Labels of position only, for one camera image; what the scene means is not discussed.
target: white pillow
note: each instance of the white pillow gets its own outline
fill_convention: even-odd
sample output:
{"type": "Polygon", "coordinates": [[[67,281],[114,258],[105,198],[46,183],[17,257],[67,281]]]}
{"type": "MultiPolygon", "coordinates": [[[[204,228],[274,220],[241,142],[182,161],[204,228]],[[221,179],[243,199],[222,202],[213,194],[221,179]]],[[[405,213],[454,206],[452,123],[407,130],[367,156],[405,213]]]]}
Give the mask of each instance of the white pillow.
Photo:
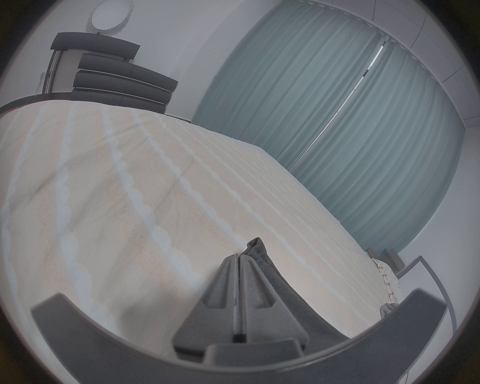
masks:
{"type": "Polygon", "coordinates": [[[389,267],[387,263],[383,261],[372,259],[373,262],[377,265],[379,272],[381,273],[385,286],[388,291],[388,296],[392,303],[401,303],[405,298],[405,295],[402,292],[400,287],[400,282],[392,271],[392,268],[389,267]]]}

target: gray cloth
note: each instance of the gray cloth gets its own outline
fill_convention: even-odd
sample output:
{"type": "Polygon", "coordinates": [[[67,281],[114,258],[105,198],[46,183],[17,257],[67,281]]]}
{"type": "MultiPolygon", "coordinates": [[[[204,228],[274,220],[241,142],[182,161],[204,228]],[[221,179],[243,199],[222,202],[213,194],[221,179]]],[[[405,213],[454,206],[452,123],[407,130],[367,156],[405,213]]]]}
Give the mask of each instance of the gray cloth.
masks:
{"type": "Polygon", "coordinates": [[[380,316],[383,319],[397,307],[398,303],[386,303],[380,307],[380,316]]]}

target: mirror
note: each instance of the mirror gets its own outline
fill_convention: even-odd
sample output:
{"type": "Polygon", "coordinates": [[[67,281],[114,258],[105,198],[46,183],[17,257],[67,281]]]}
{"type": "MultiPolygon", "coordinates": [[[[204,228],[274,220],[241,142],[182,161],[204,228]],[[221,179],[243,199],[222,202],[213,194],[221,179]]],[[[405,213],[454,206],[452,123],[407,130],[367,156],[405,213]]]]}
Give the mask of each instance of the mirror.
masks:
{"type": "Polygon", "coordinates": [[[112,31],[127,22],[132,10],[131,0],[104,0],[94,9],[89,22],[97,32],[112,31]]]}

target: curtain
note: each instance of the curtain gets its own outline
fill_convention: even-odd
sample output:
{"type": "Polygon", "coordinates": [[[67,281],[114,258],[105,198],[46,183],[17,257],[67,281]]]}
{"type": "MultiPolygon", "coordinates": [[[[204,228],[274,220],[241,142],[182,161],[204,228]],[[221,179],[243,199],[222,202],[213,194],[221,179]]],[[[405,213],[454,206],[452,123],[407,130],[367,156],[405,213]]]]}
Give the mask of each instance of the curtain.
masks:
{"type": "Polygon", "coordinates": [[[432,217],[464,134],[441,86],[399,44],[342,12],[290,0],[239,44],[193,122],[289,170],[310,147],[292,174],[377,254],[400,252],[432,217]]]}

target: mattress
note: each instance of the mattress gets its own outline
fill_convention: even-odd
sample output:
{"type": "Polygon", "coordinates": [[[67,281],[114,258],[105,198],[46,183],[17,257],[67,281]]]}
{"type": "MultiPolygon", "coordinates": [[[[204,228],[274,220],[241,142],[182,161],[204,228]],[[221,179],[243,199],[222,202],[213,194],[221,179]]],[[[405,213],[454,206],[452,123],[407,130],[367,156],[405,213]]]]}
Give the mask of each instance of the mattress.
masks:
{"type": "Polygon", "coordinates": [[[264,150],[131,108],[64,100],[0,119],[4,311],[65,383],[30,309],[64,293],[127,341],[171,337],[222,260],[260,237],[290,285],[352,337],[390,302],[376,265],[264,150]]]}

